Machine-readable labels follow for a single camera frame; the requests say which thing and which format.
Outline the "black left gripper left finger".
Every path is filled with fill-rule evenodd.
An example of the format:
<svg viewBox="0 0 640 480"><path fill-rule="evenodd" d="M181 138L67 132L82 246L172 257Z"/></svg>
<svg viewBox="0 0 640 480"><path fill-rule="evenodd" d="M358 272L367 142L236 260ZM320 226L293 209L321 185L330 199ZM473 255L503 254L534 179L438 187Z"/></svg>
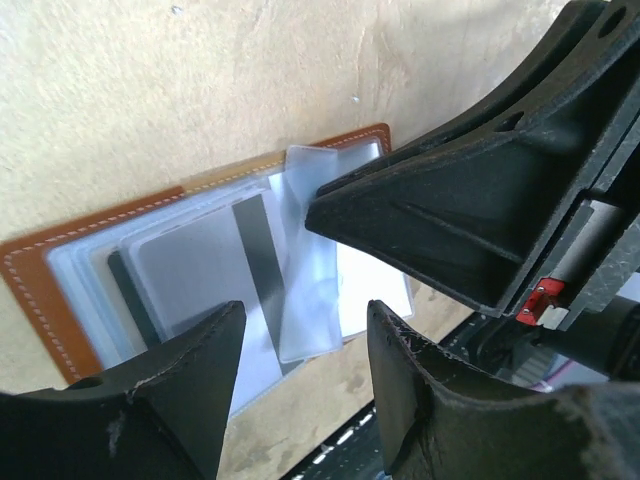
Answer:
<svg viewBox="0 0 640 480"><path fill-rule="evenodd" d="M2 478L215 478L245 325L231 301L65 390L2 394Z"/></svg>

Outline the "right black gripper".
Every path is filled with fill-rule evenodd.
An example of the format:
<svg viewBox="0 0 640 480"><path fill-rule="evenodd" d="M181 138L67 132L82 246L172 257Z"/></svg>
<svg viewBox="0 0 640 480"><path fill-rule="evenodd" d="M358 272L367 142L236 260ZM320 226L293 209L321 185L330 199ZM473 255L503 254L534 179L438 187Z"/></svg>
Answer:
<svg viewBox="0 0 640 480"><path fill-rule="evenodd" d="M522 307L516 366L638 379L638 3L568 3L473 107L322 186L306 226L484 314Z"/></svg>

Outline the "brown leather card holder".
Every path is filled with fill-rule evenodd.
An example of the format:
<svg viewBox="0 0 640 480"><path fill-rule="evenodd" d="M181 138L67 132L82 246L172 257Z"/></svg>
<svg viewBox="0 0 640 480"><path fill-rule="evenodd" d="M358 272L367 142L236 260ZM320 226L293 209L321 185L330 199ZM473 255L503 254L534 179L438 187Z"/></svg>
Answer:
<svg viewBox="0 0 640 480"><path fill-rule="evenodd" d="M240 301L237 414L305 361L363 334L370 300L413 315L402 272L304 227L319 185L389 149L380 123L216 169L5 242L1 273L69 382Z"/></svg>

